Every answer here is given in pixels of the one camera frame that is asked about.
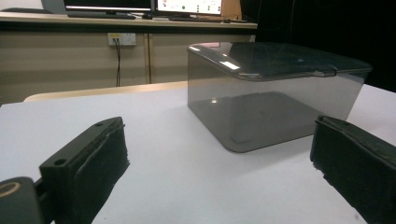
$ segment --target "plastic container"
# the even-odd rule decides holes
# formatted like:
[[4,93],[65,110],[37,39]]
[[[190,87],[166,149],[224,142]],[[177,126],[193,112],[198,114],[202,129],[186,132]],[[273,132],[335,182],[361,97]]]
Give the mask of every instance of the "plastic container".
[[371,65],[280,43],[188,47],[188,105],[227,149],[247,152],[347,119]]

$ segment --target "monitor screen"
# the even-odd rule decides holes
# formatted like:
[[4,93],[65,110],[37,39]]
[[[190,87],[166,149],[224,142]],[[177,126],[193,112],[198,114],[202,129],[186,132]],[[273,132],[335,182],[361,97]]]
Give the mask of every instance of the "monitor screen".
[[150,12],[152,0],[64,0],[67,11]]
[[163,15],[221,15],[221,0],[155,0],[155,11]]

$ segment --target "wall socket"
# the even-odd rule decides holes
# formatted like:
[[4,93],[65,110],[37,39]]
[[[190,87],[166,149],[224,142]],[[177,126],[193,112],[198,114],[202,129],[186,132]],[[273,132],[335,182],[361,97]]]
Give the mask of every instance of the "wall socket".
[[136,45],[136,34],[121,34],[121,33],[108,33],[108,45],[115,46],[114,40],[119,40],[120,46],[133,46]]

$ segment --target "keyboard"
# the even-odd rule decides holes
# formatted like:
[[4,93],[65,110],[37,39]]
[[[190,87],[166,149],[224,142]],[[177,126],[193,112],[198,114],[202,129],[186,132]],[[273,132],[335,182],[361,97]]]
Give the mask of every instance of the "keyboard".
[[134,20],[135,16],[127,15],[107,15],[107,14],[91,14],[91,13],[68,13],[70,18],[89,18],[89,19],[117,19],[117,20]]
[[205,18],[181,18],[181,17],[170,17],[169,21],[193,21],[193,22],[217,22],[220,23],[222,20],[216,19],[205,19]]

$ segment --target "white tabletop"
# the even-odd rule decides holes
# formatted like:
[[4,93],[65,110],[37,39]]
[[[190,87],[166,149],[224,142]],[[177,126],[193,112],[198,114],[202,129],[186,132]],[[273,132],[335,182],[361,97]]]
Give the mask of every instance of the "white tabletop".
[[[363,86],[348,121],[396,145],[396,94]],[[312,136],[245,154],[187,108],[187,89],[0,107],[0,180],[38,166],[95,122],[123,117],[130,167],[94,223],[365,223],[309,160]]]

